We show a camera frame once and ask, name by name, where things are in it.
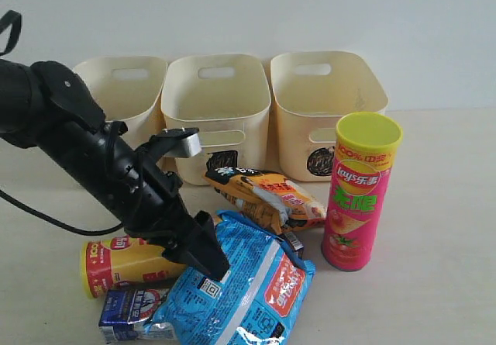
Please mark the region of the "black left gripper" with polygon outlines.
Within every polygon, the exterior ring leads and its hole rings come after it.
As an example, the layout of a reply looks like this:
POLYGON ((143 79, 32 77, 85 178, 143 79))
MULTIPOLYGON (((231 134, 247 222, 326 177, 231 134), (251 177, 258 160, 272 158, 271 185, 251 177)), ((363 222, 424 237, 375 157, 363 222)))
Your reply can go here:
POLYGON ((148 153, 148 142, 131 148, 110 135, 91 166, 88 192, 107 208, 132 237, 164 248, 169 261, 193 267, 221 281, 229 261, 217 240, 212 216, 192 217, 179 194, 182 180, 163 172, 148 153))

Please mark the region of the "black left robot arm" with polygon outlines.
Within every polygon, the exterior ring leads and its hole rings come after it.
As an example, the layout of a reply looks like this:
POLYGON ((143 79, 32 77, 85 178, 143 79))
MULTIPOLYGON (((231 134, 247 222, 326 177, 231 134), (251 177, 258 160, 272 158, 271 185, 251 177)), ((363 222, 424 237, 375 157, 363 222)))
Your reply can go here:
POLYGON ((229 262, 212 217, 192 215, 181 179, 162 171, 166 155, 199 152, 196 128, 165 129, 132 148, 126 124, 109 122, 82 79, 56 61, 1 62, 1 137, 40 148, 119 221, 127 235, 162 247, 165 259, 221 280, 229 262))

